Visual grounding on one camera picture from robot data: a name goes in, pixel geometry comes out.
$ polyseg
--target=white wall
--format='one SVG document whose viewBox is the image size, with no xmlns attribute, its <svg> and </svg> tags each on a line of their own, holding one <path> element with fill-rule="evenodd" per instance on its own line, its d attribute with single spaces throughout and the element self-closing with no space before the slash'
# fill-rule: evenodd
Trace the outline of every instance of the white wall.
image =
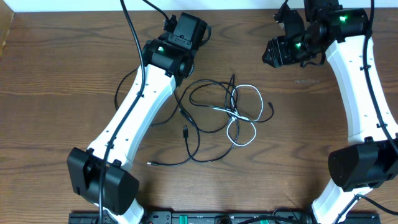
<svg viewBox="0 0 398 224">
<path fill-rule="evenodd" d="M 4 0 L 14 12 L 118 11 L 119 0 Z M 284 0 L 150 0 L 163 10 L 277 9 Z M 132 11 L 152 10 L 141 0 L 125 0 Z M 344 8 L 370 7 L 370 0 L 340 0 Z M 303 8 L 303 0 L 290 0 L 291 8 Z M 376 0 L 376 7 L 398 7 L 398 0 Z"/>
</svg>

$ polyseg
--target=cable connector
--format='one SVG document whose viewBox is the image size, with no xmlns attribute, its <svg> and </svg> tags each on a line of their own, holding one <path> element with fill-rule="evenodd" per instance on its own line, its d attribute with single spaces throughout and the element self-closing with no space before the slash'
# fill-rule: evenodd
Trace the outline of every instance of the cable connector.
<svg viewBox="0 0 398 224">
<path fill-rule="evenodd" d="M 150 166 L 158 166 L 159 163 L 158 163 L 158 162 L 155 162 L 155 161 L 152 161 L 152 162 L 147 162 L 147 165 L 150 165 Z"/>
<path fill-rule="evenodd" d="M 187 140 L 188 139 L 188 126 L 187 125 L 184 126 L 182 133 L 183 133 L 184 139 Z"/>
</svg>

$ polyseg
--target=green terminal block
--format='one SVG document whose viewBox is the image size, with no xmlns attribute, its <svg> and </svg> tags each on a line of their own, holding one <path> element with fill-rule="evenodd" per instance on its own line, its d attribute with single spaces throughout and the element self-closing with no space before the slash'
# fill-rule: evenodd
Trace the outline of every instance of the green terminal block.
<svg viewBox="0 0 398 224">
<path fill-rule="evenodd" d="M 188 216 L 180 215 L 180 224 L 188 224 Z"/>
</svg>

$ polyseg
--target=wood grain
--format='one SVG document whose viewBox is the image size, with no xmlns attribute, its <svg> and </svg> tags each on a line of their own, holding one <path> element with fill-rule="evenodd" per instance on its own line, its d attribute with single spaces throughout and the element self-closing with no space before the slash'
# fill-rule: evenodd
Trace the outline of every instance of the wood grain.
<svg viewBox="0 0 398 224">
<path fill-rule="evenodd" d="M 6 3 L 4 3 L 3 0 L 0 0 L 0 56 L 2 54 L 2 49 L 6 44 L 13 17 L 14 12 Z"/>
<path fill-rule="evenodd" d="M 273 103 L 275 116 L 257 125 L 257 138 L 248 147 L 234 149 L 219 162 L 181 167 L 148 167 L 146 162 L 186 158 L 182 127 L 187 122 L 177 115 L 150 128 L 132 170 L 141 183 L 139 202 L 174 210 L 306 208 L 330 179 L 328 154 L 347 145 L 345 111 L 330 66 L 274 69 L 261 62 L 267 41 L 283 34 L 272 20 L 275 10 L 190 13 L 212 25 L 213 35 L 195 59 L 195 73 L 179 92 L 195 80 L 228 81 L 235 73 L 237 83 L 260 89 L 264 100 Z M 161 34 L 163 18 L 158 13 L 131 14 L 141 45 Z M 375 59 L 395 118 L 396 27 L 397 9 L 376 11 Z M 66 223 L 72 210 L 96 210 L 73 193 L 66 159 L 73 147 L 84 149 L 107 125 L 119 81 L 138 64 L 121 12 L 16 14 L 0 61 L 0 223 Z M 120 101 L 132 80 L 122 87 Z M 259 109 L 254 95 L 251 90 L 241 93 L 239 106 L 248 114 Z M 212 88 L 197 99 L 218 102 L 222 92 Z M 213 129 L 226 121 L 222 113 L 193 109 L 184 102 L 201 128 Z M 174 106 L 169 99 L 155 120 L 166 118 Z M 244 142 L 251 134 L 250 126 L 243 124 L 239 140 Z M 191 134 L 190 147 L 196 140 Z M 202 134 L 197 158 L 210 159 L 228 148 L 225 131 Z M 398 210 L 397 187 L 398 181 L 389 181 L 369 196 Z M 383 223 L 398 222 L 367 202 L 359 202 L 355 209 L 377 211 Z"/>
</svg>

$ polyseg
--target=tangled cable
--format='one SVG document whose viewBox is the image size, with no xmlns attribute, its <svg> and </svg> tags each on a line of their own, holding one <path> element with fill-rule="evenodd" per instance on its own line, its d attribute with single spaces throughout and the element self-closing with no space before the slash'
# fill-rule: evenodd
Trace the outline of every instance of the tangled cable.
<svg viewBox="0 0 398 224">
<path fill-rule="evenodd" d="M 124 81 L 129 75 L 131 75 L 132 73 L 134 73 L 135 71 L 136 71 L 136 69 L 133 70 L 132 72 L 128 73 L 128 74 L 121 80 L 121 82 L 120 82 L 120 84 L 119 84 L 119 86 L 118 86 L 118 89 L 116 90 L 116 93 L 115 93 L 115 96 L 114 96 L 114 104 L 115 104 L 116 110 L 119 108 L 119 105 L 118 105 L 118 93 L 119 93 L 119 89 L 120 89 L 120 87 L 121 87 L 123 81 Z M 217 110 L 217 111 L 224 111 L 224 112 L 226 113 L 226 115 L 228 116 L 228 120 L 227 120 L 227 122 L 225 122 L 225 124 L 222 125 L 222 127 L 220 127 L 220 128 L 217 128 L 217 129 L 211 130 L 211 131 L 207 131 L 207 130 L 204 130 L 204 129 L 199 128 L 198 125 L 196 124 L 195 120 L 193 119 L 192 115 L 190 115 L 190 113 L 184 108 L 184 106 L 183 106 L 182 103 L 181 103 L 183 97 L 184 97 L 185 94 L 187 93 L 187 90 L 190 89 L 192 86 L 197 85 L 197 84 L 199 84 L 199 83 L 206 83 L 206 84 L 200 85 L 200 86 L 198 86 L 198 87 L 196 87 L 196 88 L 194 88 L 194 89 L 192 90 L 192 92 L 189 94 L 189 102 L 190 102 L 192 105 L 194 105 L 194 106 L 212 108 L 212 109 Z M 207 87 L 207 86 L 213 86 L 213 85 L 219 86 L 219 87 L 221 87 L 221 88 L 225 91 L 225 99 L 224 99 L 224 105 L 223 105 L 223 107 L 221 107 L 221 106 L 216 106 L 216 105 L 200 104 L 200 103 L 197 103 L 197 102 L 195 102 L 195 101 L 193 100 L 193 94 L 194 94 L 197 90 L 199 90 L 199 89 L 201 89 L 201 88 L 204 88 L 204 87 Z M 241 88 L 241 87 L 251 87 L 251 88 L 255 89 L 255 90 L 257 91 L 259 97 L 260 97 L 260 101 L 261 101 L 261 110 L 260 110 L 259 116 L 258 116 L 257 119 L 255 119 L 255 120 L 250 120 L 249 118 L 247 118 L 247 117 L 245 117 L 245 116 L 242 116 L 241 113 L 240 113 L 239 110 L 238 110 L 238 96 L 239 96 L 238 88 Z M 256 135 L 257 135 L 257 130 L 256 130 L 256 127 L 255 127 L 254 124 L 255 124 L 255 123 L 264 123 L 264 122 L 270 120 L 270 119 L 273 117 L 273 115 L 274 115 L 274 107 L 273 107 L 273 105 L 272 105 L 271 102 L 268 102 L 268 105 L 269 105 L 269 107 L 271 108 L 272 113 L 271 113 L 271 115 L 270 115 L 267 119 L 262 120 L 262 121 L 259 121 L 259 120 L 260 120 L 260 117 L 261 117 L 261 115 L 262 115 L 262 112 L 263 112 L 263 110 L 264 110 L 264 103 L 263 103 L 263 100 L 262 100 L 262 96 L 261 96 L 260 91 L 259 91 L 254 85 L 238 85 L 238 86 L 236 86 L 236 85 L 235 85 L 235 74 L 232 74 L 232 76 L 231 76 L 231 78 L 230 78 L 230 80 L 229 80 L 228 83 L 227 83 L 227 82 L 217 82 L 217 81 L 210 80 L 210 79 L 197 80 L 197 81 L 191 83 L 189 86 L 187 86 L 186 89 L 184 89 L 184 91 L 183 91 L 183 93 L 182 93 L 182 95 L 181 95 L 180 98 L 177 96 L 177 91 L 174 91 L 174 97 L 175 97 L 175 100 L 177 101 L 177 105 L 176 105 L 175 109 L 173 110 L 172 114 L 171 114 L 165 121 L 159 122 L 159 123 L 154 123 L 154 124 L 151 124 L 150 126 L 151 126 L 151 127 L 154 127 L 154 126 L 159 126 L 159 125 L 162 125 L 162 124 L 167 123 L 168 121 L 170 121 L 170 120 L 173 118 L 174 114 L 175 114 L 175 113 L 177 112 L 177 110 L 180 108 L 180 109 L 179 109 L 180 114 L 181 114 L 181 115 L 182 115 L 182 116 L 183 116 L 183 117 L 196 129 L 196 131 L 197 131 L 197 134 L 198 134 L 198 147 L 197 147 L 197 149 L 195 150 L 195 152 L 194 152 L 193 154 L 190 153 L 189 148 L 188 148 L 188 141 L 187 141 L 187 139 L 188 139 L 188 131 L 187 131 L 187 128 L 184 127 L 184 130 L 183 130 L 183 131 L 184 131 L 184 135 L 183 135 L 183 136 L 184 136 L 184 138 L 185 138 L 185 144 L 186 144 L 186 147 L 187 147 L 187 153 L 188 153 L 189 158 L 186 159 L 186 160 L 183 161 L 183 162 L 178 162 L 178 163 L 173 163 L 173 164 L 166 164 L 166 163 L 161 163 L 161 162 L 156 162 L 156 161 L 150 161 L 150 162 L 148 162 L 149 165 L 152 165 L 152 166 L 179 166 L 179 165 L 185 164 L 185 163 L 188 162 L 189 160 L 193 160 L 193 161 L 199 162 L 199 163 L 207 163 L 207 162 L 218 161 L 218 160 L 224 158 L 224 157 L 232 150 L 232 148 L 233 148 L 234 146 L 241 146 L 241 147 L 243 147 L 243 146 L 247 146 L 248 144 L 250 144 L 251 142 L 253 142 L 253 140 L 256 138 Z M 248 141 L 248 142 L 245 143 L 245 144 L 238 144 L 238 143 L 236 142 L 236 141 L 238 140 L 238 137 L 239 137 L 239 120 L 240 120 L 240 121 L 244 121 L 244 122 L 250 123 L 250 124 L 252 125 L 253 129 L 254 129 L 254 136 L 251 138 L 250 141 Z M 235 135 L 235 138 L 233 139 L 233 138 L 230 136 L 230 134 L 229 134 L 229 128 L 231 127 L 231 125 L 232 125 L 234 122 L 235 122 L 235 124 L 236 124 L 236 135 Z M 195 157 L 195 155 L 197 154 L 197 152 L 198 152 L 198 150 L 199 150 L 199 145 L 200 145 L 200 133 L 207 133 L 207 134 L 217 133 L 218 131 L 221 131 L 221 130 L 224 129 L 225 127 L 226 127 L 226 135 L 227 135 L 228 139 L 232 142 L 231 147 L 229 147 L 229 149 L 228 149 L 223 155 L 221 155 L 221 156 L 219 156 L 219 157 L 216 157 L 216 158 L 214 158 L 214 159 L 209 159 L 209 160 L 198 160 L 198 159 L 195 159 L 194 157 Z"/>
</svg>

